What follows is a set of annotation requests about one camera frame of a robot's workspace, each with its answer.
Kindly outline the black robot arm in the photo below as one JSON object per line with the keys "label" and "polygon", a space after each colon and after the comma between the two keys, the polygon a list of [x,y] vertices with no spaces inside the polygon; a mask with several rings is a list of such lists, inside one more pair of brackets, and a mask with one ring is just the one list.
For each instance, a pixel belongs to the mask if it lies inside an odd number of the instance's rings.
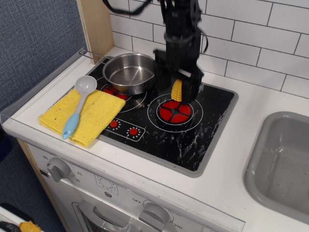
{"label": "black robot arm", "polygon": [[202,71],[197,66],[200,54],[201,10],[197,0],[162,0],[161,12],[166,26],[166,50],[155,50],[155,85],[158,91],[171,88],[171,81],[182,80],[182,102],[195,100]]}

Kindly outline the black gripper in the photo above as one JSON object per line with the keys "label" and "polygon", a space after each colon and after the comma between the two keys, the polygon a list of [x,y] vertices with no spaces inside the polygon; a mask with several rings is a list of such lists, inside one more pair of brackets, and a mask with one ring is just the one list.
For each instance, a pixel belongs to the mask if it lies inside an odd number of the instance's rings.
{"label": "black gripper", "polygon": [[182,103],[195,100],[202,79],[202,72],[197,67],[199,58],[201,32],[194,31],[191,35],[174,36],[164,33],[166,50],[154,51],[154,79],[157,93],[172,86],[173,78],[182,79]]}

